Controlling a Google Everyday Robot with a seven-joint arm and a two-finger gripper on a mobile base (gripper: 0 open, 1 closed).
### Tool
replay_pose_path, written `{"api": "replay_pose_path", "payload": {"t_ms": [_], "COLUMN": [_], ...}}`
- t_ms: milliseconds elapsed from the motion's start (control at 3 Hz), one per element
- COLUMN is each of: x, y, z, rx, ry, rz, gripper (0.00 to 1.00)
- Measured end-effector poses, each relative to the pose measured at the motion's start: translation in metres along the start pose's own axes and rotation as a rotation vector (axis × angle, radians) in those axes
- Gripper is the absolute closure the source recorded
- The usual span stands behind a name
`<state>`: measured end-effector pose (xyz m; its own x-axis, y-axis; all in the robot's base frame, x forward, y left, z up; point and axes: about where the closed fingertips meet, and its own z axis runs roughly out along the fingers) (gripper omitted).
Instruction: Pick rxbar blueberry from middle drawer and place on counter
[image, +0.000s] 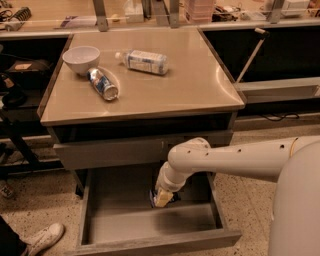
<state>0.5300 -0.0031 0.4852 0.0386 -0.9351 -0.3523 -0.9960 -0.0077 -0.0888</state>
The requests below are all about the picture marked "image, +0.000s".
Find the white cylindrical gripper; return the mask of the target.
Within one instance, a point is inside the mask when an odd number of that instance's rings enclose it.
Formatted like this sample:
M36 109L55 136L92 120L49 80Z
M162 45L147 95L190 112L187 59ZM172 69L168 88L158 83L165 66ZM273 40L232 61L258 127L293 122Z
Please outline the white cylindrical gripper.
M186 183L189 175L175 170L168 162L160 168L155 189L154 204L156 207L165 207L173 198L172 192L178 192Z

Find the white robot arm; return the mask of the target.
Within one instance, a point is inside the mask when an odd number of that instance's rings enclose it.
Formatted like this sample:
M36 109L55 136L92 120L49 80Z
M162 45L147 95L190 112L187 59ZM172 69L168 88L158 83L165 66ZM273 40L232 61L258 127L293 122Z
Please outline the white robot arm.
M268 256L320 256L320 137L291 137L213 148L197 137L174 146L152 193L164 207L198 172L277 183Z

